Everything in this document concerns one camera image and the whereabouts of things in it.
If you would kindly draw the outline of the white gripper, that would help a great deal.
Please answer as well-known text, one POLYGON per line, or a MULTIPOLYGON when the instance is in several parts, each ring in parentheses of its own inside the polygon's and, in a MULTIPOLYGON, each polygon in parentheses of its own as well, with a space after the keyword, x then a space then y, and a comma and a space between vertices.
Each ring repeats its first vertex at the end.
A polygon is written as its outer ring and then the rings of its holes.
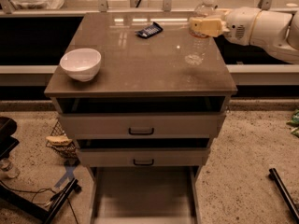
POLYGON ((249 44, 254 22, 261 12, 259 8, 216 8, 214 12, 216 16, 225 17, 226 22, 220 18, 190 17, 190 30, 196 35, 212 37, 218 37, 225 32, 224 37, 229 42, 241 46, 249 44))

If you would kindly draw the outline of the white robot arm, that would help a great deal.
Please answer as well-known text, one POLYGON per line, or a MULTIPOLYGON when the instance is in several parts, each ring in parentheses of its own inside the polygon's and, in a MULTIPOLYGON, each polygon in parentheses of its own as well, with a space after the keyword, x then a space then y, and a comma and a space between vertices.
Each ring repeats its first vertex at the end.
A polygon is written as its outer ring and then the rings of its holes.
POLYGON ((231 43, 259 47, 286 63, 299 61, 298 13, 292 15, 257 7, 220 9, 213 15, 192 15, 189 27, 199 35, 224 35, 231 43))

